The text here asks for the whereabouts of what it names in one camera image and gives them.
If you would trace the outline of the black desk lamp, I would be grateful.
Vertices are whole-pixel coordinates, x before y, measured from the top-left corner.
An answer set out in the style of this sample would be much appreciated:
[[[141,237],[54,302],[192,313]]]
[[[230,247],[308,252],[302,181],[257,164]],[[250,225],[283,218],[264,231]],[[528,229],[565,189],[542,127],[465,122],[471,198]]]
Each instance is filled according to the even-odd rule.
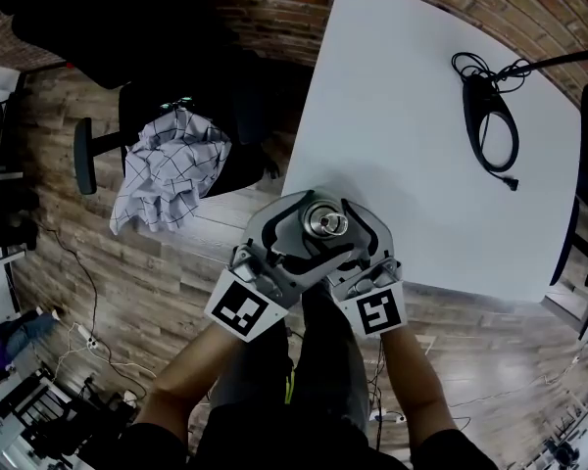
[[[453,55],[451,65],[463,85],[466,133],[476,159],[486,172],[507,183],[512,189],[517,185],[517,180],[508,176],[507,172],[517,159],[519,137],[515,120],[503,96],[520,89],[533,71],[584,61],[588,61],[588,50],[535,63],[518,59],[501,70],[494,71],[474,53],[463,51]],[[500,118],[511,136],[511,152],[503,164],[491,163],[484,154],[491,117]]]

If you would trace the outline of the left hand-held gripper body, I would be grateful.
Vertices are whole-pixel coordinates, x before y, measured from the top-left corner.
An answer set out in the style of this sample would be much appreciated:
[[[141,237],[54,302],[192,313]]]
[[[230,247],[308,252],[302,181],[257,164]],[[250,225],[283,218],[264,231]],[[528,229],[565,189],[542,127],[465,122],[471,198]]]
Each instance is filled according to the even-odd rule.
[[[285,253],[260,252],[248,245],[236,247],[205,314],[242,341],[253,341],[299,303],[302,283],[292,270],[302,261]]]

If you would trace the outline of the purple and blue fabric bundle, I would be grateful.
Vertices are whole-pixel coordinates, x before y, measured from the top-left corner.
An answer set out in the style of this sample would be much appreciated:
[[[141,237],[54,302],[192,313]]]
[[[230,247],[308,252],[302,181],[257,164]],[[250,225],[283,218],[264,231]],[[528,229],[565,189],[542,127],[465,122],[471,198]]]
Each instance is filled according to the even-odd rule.
[[[41,307],[28,311],[14,320],[0,323],[0,383],[12,374],[16,356],[35,340],[49,334],[62,320],[62,311]]]

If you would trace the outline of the steel water bottle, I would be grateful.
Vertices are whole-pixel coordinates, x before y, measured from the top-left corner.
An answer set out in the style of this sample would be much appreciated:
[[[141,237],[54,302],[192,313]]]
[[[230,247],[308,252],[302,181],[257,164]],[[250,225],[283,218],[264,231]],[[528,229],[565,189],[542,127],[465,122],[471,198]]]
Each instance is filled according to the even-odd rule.
[[[339,237],[321,237],[317,234],[317,221],[325,212],[340,212],[346,216],[342,208],[336,202],[328,199],[315,200],[309,203],[300,214],[300,222],[304,231],[310,237],[324,242],[342,237],[343,235]]]

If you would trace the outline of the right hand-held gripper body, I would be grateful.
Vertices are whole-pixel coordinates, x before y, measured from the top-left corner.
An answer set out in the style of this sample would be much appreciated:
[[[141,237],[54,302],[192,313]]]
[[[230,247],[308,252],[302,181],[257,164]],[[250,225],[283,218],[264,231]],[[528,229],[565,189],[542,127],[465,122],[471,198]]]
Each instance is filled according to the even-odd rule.
[[[401,264],[386,258],[331,286],[331,295],[360,337],[378,337],[405,325]]]

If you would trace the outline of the person's right forearm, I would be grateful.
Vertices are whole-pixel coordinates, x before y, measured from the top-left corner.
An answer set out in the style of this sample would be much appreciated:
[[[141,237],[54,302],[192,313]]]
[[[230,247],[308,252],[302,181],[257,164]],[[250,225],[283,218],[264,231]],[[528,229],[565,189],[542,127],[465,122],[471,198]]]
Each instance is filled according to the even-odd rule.
[[[456,430],[442,385],[408,326],[381,335],[394,395],[406,416],[411,449],[432,435]]]

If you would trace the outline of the person's dark grey trousers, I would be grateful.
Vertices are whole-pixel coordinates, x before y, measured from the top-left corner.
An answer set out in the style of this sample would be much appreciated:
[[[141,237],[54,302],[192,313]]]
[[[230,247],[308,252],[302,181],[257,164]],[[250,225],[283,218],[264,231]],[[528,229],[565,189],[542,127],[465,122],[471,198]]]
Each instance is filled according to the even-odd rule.
[[[352,327],[326,282],[302,295],[302,308],[305,333],[298,362],[289,357],[280,320],[233,354],[212,390],[211,408],[282,407],[286,378],[293,374],[294,408],[313,420],[338,420],[363,433],[369,418],[368,380]]]

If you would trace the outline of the white square table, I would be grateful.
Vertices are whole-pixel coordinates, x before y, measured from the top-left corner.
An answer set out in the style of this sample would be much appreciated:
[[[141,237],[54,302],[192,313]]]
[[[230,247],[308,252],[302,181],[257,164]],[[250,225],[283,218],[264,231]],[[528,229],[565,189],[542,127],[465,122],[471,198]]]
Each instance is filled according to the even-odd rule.
[[[478,163],[451,65],[515,54],[419,0],[334,0],[283,190],[324,187],[389,227],[405,280],[538,303],[577,183],[580,113],[541,74],[505,96],[519,135],[515,190]]]

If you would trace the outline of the white checked cloth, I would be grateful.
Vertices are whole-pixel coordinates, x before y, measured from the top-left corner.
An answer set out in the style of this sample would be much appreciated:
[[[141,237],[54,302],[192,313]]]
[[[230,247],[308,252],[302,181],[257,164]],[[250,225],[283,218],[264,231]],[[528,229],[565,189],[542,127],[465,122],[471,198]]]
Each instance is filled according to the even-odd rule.
[[[183,107],[147,123],[126,150],[111,231],[118,234],[134,218],[153,231],[184,226],[220,177],[231,148],[210,119]]]

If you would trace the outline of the grey desk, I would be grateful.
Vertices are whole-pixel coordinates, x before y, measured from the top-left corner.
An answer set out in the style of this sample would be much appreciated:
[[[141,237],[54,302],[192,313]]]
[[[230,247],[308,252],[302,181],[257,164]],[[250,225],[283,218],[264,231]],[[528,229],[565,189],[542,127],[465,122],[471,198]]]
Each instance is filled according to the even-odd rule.
[[[572,328],[580,341],[588,340],[588,293],[569,283],[557,282],[541,305]]]

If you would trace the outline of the person's left forearm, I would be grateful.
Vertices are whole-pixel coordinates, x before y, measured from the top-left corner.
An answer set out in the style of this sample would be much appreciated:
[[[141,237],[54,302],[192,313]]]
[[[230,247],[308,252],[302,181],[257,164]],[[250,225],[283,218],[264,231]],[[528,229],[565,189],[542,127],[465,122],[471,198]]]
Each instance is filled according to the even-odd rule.
[[[217,323],[209,324],[156,377],[136,422],[164,428],[185,444],[192,410],[242,344]]]

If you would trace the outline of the person's black shirt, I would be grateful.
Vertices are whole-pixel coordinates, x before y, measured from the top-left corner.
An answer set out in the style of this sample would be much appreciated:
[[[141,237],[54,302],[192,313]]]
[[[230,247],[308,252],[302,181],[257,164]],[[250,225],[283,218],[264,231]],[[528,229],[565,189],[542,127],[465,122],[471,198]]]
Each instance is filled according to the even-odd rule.
[[[170,431],[147,423],[127,428],[111,462],[117,470],[498,470],[459,430],[425,440],[406,466],[379,452],[346,420],[312,418],[291,405],[214,409],[193,455]]]

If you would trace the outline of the white power strip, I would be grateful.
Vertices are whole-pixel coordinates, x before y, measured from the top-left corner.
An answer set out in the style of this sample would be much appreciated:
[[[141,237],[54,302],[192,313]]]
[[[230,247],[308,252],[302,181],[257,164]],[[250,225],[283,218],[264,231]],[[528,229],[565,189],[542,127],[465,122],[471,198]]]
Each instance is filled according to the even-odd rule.
[[[380,423],[385,420],[392,420],[397,424],[404,423],[406,421],[405,415],[397,410],[387,410],[385,408],[374,409],[370,416],[370,421],[376,421]]]
[[[78,324],[76,329],[79,335],[85,340],[85,344],[88,349],[98,349],[98,340],[86,327],[84,327],[82,324]]]

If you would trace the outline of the black floor equipment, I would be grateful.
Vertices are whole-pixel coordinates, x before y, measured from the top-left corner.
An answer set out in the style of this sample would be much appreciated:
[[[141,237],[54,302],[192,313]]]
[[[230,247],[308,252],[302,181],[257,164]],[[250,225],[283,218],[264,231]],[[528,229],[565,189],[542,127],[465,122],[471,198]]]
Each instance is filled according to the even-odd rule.
[[[38,226],[23,213],[38,207],[39,197],[31,189],[8,186],[0,192],[0,249],[21,245],[29,251],[36,249]]]

